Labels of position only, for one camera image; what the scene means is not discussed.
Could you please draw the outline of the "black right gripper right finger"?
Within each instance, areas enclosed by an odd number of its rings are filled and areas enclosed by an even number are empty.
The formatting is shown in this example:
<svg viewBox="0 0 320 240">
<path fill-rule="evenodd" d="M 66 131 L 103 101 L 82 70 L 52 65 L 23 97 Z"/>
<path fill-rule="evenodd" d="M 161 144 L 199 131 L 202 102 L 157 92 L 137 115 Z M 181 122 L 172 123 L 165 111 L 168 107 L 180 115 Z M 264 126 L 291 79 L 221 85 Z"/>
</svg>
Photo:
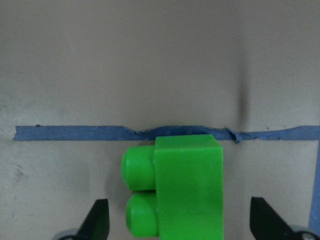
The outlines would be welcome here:
<svg viewBox="0 0 320 240">
<path fill-rule="evenodd" d="M 300 239 L 300 233 L 293 231 L 263 197 L 251 198 L 250 231 L 256 240 Z"/>
</svg>

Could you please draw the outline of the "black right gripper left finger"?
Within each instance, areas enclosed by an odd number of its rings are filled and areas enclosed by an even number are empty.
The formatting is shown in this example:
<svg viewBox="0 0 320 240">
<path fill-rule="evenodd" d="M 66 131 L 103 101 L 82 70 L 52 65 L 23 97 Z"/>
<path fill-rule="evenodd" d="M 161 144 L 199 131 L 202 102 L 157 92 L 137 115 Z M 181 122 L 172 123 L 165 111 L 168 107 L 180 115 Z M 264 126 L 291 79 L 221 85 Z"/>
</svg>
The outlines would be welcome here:
<svg viewBox="0 0 320 240">
<path fill-rule="evenodd" d="M 77 240 L 107 240 L 110 232 L 108 199 L 97 199 L 76 233 Z"/>
</svg>

